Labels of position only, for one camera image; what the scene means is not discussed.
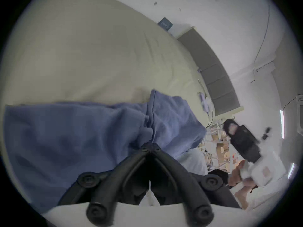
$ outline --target mattress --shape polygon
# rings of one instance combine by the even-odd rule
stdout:
[[[143,103],[156,89],[187,100],[206,127],[198,79],[205,85],[184,46],[123,3],[35,0],[19,18],[3,54],[1,126],[6,104]],[[0,139],[7,171],[30,202],[14,177],[2,133]]]

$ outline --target wall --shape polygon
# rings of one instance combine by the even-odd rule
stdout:
[[[195,26],[228,75],[232,75],[240,104],[245,108],[237,114],[236,120],[245,124],[257,137],[263,134],[265,127],[273,127],[275,149],[280,151],[281,104],[275,81],[268,74],[267,78],[250,84],[255,79],[252,70],[275,58],[285,29],[283,17],[269,0],[119,1],[154,22],[168,18],[173,23],[169,32],[175,37]]]
[[[218,56],[228,75],[274,53],[284,31],[283,18],[268,0],[118,1],[156,23],[166,17],[173,23],[169,32],[175,37],[195,26]],[[269,5],[268,30],[264,46],[258,54],[266,32]]]
[[[290,28],[286,29],[274,60],[273,71],[282,108],[297,94],[303,94],[303,55]],[[292,162],[299,164],[303,155],[303,136],[297,133],[297,105],[293,100],[284,109],[285,137],[281,160],[288,169]]]
[[[253,74],[233,80],[239,102],[244,111],[235,114],[235,121],[244,124],[255,137],[260,138],[266,127],[271,127],[271,137],[266,146],[280,154],[282,146],[280,97],[270,72],[252,82]]]

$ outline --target fluorescent light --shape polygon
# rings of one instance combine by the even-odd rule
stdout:
[[[294,171],[294,163],[291,164],[291,168],[290,168],[288,176],[287,176],[288,179],[290,178],[290,176],[291,176],[291,174],[292,174],[293,171]]]
[[[281,136],[284,139],[284,112],[283,110],[280,110],[281,115]]]

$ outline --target cable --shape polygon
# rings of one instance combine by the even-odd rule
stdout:
[[[268,4],[268,19],[267,19],[266,31],[265,31],[264,38],[263,38],[262,44],[261,44],[261,46],[260,46],[260,49],[259,49],[259,51],[258,51],[258,53],[257,53],[257,56],[256,56],[255,60],[254,60],[254,63],[256,62],[256,59],[257,59],[257,57],[258,57],[258,55],[259,55],[259,52],[260,52],[260,50],[261,50],[261,48],[262,48],[262,45],[263,45],[264,40],[265,40],[265,37],[266,37],[266,33],[267,33],[267,29],[268,29],[268,24],[269,24],[269,12],[270,12],[269,7],[270,7],[270,6],[269,6],[269,4]]]
[[[295,100],[297,97],[295,97],[294,99],[292,99],[292,100],[290,100],[290,102],[289,103],[287,103],[285,106],[284,106],[284,108],[283,108],[283,110],[285,109],[285,107],[288,105],[288,104],[290,104],[293,100]]]
[[[296,97],[294,98],[294,99],[292,99],[288,104],[290,104],[293,100],[295,100],[296,99]],[[288,105],[288,104],[286,104],[285,106],[284,106],[284,108],[283,108],[283,110],[285,109],[285,107]]]
[[[206,126],[206,128],[208,128],[209,126],[211,126],[213,120],[214,120],[214,111],[212,111],[212,120],[211,120],[211,122],[210,122],[210,118],[209,118],[209,115],[208,115],[208,125]]]

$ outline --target headboard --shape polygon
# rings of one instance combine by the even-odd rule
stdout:
[[[225,69],[199,33],[191,28],[178,40],[187,48],[199,67],[213,101],[215,114],[220,115],[240,107],[235,89]]]

